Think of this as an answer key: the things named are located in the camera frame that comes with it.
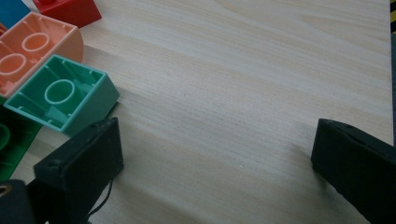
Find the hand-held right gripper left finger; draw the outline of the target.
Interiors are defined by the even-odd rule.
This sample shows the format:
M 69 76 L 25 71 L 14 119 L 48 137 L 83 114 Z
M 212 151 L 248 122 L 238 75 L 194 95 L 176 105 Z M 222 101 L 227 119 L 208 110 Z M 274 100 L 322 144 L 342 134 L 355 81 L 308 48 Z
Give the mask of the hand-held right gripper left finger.
M 39 224 L 88 224 L 95 204 L 123 168 L 119 122 L 97 121 L 34 166 Z

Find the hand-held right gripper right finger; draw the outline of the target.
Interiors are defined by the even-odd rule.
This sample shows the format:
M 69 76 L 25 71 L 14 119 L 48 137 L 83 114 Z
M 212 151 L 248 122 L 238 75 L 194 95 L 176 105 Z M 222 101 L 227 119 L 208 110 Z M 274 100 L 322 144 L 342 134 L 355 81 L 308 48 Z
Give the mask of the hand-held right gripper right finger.
M 311 161 L 371 224 L 396 224 L 396 147 L 352 125 L 320 119 Z

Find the green toy building block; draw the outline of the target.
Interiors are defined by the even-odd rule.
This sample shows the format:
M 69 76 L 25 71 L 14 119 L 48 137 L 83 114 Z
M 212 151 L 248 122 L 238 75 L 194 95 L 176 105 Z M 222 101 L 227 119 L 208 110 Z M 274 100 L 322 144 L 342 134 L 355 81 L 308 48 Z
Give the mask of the green toy building block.
M 4 107 L 0 96 L 0 181 L 10 179 L 41 125 Z

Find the teal toy building block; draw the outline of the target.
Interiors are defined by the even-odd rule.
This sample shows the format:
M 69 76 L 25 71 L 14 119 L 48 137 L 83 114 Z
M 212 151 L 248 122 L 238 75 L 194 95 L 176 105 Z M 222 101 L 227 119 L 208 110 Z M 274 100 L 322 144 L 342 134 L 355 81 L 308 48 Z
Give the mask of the teal toy building block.
M 54 54 L 6 100 L 5 108 L 73 136 L 104 119 L 119 97 L 107 73 Z

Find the peach curved toy building block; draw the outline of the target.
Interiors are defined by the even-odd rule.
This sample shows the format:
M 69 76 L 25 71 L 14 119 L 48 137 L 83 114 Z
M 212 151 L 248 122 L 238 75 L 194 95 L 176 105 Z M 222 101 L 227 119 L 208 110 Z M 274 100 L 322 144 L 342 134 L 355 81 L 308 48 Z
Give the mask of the peach curved toy building block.
M 82 62 L 77 26 L 31 12 L 0 36 L 0 97 L 10 97 L 51 55 Z

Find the red toy building block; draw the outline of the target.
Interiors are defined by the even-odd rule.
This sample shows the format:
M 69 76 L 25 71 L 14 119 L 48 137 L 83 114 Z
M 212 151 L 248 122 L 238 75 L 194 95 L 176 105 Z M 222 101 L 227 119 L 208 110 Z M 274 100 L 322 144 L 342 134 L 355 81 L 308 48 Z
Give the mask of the red toy building block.
M 38 11 L 78 28 L 102 19 L 94 0 L 32 0 Z

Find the blue toy building block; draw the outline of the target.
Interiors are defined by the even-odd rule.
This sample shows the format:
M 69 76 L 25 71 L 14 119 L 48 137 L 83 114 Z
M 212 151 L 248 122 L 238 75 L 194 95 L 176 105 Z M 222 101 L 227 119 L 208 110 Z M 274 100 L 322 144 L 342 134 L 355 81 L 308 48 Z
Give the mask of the blue toy building block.
M 30 12 L 22 0 L 0 0 L 0 22 L 8 29 Z

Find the black yellow striped base plate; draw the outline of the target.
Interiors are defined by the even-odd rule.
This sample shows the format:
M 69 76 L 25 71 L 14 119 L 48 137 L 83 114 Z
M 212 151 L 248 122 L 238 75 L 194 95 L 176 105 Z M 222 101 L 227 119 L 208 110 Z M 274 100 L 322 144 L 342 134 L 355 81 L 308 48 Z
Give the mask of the black yellow striped base plate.
M 396 34 L 396 0 L 389 0 L 390 33 Z

